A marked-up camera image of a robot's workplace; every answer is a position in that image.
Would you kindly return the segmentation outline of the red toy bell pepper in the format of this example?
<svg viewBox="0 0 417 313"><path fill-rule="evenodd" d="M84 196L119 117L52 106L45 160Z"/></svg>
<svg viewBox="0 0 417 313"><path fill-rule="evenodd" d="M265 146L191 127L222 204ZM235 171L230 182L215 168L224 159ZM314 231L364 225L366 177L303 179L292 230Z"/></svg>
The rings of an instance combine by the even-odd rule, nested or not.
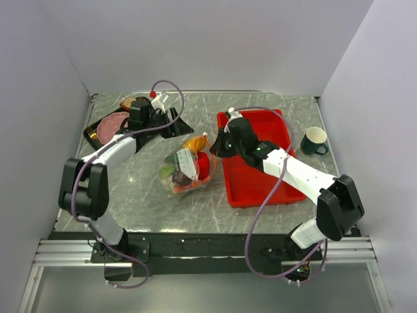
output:
<svg viewBox="0 0 417 313"><path fill-rule="evenodd" d="M210 160L205 152L197 153L197 165L199 168L198 179L202 181L206 179L210 173Z"/></svg>

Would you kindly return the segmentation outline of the dark purple toy onion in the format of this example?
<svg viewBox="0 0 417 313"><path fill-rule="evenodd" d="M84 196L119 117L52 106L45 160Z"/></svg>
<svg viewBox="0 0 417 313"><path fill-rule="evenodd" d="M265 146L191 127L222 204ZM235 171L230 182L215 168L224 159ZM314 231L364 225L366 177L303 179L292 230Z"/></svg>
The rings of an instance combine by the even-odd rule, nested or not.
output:
<svg viewBox="0 0 417 313"><path fill-rule="evenodd" d="M182 173L180 170L175 170L172 174L172 182L177 187L186 187L191 185L193 180Z"/></svg>

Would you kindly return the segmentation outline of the toy cauliflower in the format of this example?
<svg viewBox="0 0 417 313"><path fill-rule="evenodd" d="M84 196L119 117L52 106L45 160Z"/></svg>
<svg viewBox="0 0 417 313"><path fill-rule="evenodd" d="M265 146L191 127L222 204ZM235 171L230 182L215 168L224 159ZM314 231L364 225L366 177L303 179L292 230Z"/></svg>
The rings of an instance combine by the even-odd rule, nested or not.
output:
<svg viewBox="0 0 417 313"><path fill-rule="evenodd" d="M175 165L173 164L162 164L159 172L158 172L158 176L161 180L167 179L168 177L170 177L173 172L175 171Z"/></svg>

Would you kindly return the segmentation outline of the clear zip top bag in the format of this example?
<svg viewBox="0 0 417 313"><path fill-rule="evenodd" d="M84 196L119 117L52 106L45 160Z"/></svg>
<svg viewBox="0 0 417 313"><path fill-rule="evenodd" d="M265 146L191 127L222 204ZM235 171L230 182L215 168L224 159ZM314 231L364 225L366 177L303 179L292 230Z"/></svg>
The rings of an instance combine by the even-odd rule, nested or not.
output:
<svg viewBox="0 0 417 313"><path fill-rule="evenodd" d="M180 170L182 173L184 173L193 181L200 182L203 185L201 188L203 188L212 180L215 174L216 168L217 168L217 163L216 163L216 157L209 151L211 144L208 138L208 134L204 132L200 136L204 136L206 139L206 147L201 152L205 152L208 155L209 160L210 160L210 173L206 179L202 181L198 179L199 168L197 165L197 153L192 153L189 149L183 148L182 145L185 141L176 150L174 150L172 153L167 155L164 158L164 161L162 162L162 164L175 165L175 170ZM168 177L167 179L161 180L159 178L159 180L162 186L167 190L167 193L170 197L177 195L177 194L174 194L172 191L172 188L174 186L174 183L172 182L172 175Z"/></svg>

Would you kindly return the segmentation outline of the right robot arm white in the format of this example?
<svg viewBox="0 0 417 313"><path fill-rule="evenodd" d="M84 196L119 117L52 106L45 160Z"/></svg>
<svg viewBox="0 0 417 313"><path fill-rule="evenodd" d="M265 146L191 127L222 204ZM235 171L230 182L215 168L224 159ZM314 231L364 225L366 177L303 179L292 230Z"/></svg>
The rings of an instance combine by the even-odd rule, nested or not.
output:
<svg viewBox="0 0 417 313"><path fill-rule="evenodd" d="M316 205L315 218L295 228L285 244L286 255L293 260L302 258L308 247L324 239L341 240L364 216L351 177L316 170L275 143L259 140L245 117L233 117L219 128L210 151L220 158L239 156L247 165L299 190Z"/></svg>

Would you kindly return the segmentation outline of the small orange toy fruit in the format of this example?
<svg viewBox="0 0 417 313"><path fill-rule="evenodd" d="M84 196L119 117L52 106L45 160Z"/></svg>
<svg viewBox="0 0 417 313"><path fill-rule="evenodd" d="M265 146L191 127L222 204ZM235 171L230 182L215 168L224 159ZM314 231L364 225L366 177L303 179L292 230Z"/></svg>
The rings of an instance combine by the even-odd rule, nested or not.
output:
<svg viewBox="0 0 417 313"><path fill-rule="evenodd" d="M196 136L186 140L182 146L189 149L192 153L198 153L206 147L206 139L204 136Z"/></svg>

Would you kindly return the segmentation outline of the toy watermelon slice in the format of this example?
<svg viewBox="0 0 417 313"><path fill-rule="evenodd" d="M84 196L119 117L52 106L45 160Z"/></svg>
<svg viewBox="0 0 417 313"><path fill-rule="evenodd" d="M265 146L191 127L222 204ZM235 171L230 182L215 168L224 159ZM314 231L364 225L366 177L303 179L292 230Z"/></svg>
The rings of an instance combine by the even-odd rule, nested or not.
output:
<svg viewBox="0 0 417 313"><path fill-rule="evenodd" d="M198 188L201 188L203 185L200 182L193 181L191 184L186 186L180 186L178 184L174 184L172 191L174 194L182 193L182 192L189 192Z"/></svg>

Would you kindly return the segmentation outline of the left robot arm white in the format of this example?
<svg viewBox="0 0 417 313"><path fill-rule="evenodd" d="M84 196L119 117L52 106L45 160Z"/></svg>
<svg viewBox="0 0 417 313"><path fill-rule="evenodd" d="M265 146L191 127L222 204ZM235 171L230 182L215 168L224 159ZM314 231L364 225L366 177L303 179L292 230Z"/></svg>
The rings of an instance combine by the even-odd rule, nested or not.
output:
<svg viewBox="0 0 417 313"><path fill-rule="evenodd" d="M116 262L130 252L128 235L108 211L108 176L125 159L135 155L155 136L164 139L194 133L175 108L165 110L160 100L134 99L128 109L118 109L93 125L101 148L83 159L65 162L59 207L78 222L94 229L108 244L106 254Z"/></svg>

